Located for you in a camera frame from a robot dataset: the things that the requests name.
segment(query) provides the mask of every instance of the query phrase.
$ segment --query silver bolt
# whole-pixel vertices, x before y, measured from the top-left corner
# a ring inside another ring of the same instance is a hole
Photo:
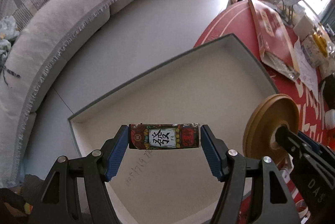
[[[263,157],[263,161],[266,162],[266,163],[268,163],[268,164],[272,162],[272,160],[271,160],[271,158],[269,156],[264,156]]]
[[[65,156],[60,156],[57,159],[57,162],[59,162],[59,163],[64,163],[65,161],[66,161],[66,157]]]
[[[98,150],[98,149],[93,150],[93,151],[92,151],[92,155],[93,155],[94,157],[100,156],[100,155],[101,155],[101,151]]]
[[[229,150],[228,150],[228,154],[229,154],[230,156],[236,156],[236,155],[237,155],[237,151],[236,151],[235,149],[229,149]]]

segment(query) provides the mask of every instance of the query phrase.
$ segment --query white tile floor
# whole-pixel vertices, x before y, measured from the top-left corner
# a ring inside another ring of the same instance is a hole
[[[192,48],[227,3],[135,0],[111,16],[68,62],[37,111],[25,172],[45,179],[58,156],[78,157],[67,118],[132,77]]]

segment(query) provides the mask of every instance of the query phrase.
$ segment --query round wooden lid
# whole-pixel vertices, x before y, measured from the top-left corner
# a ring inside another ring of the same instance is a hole
[[[243,152],[248,158],[269,156],[278,164],[287,155],[275,141],[275,133],[281,126],[298,134],[299,111],[295,102],[284,94],[271,95],[252,113],[243,136]]]

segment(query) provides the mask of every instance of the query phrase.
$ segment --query red table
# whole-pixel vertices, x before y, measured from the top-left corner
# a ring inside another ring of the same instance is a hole
[[[292,43],[295,43],[298,37],[292,29],[286,29]],[[237,2],[222,11],[205,29],[194,47],[230,33],[234,33],[260,60],[254,20],[247,1]],[[325,127],[322,129],[320,101],[316,101],[312,92],[299,79],[294,83],[272,68],[266,65],[264,67],[279,92],[289,95],[297,104],[300,113],[299,129],[313,140],[327,145],[327,130]]]

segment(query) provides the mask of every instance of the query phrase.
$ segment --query white paper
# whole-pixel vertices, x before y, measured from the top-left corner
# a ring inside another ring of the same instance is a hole
[[[301,49],[299,37],[296,43],[294,44],[294,50],[300,70],[299,78],[301,82],[303,82],[306,85],[306,87],[313,93],[316,101],[319,102],[318,77],[316,74],[316,70],[315,68],[312,68],[307,62],[305,55]]]

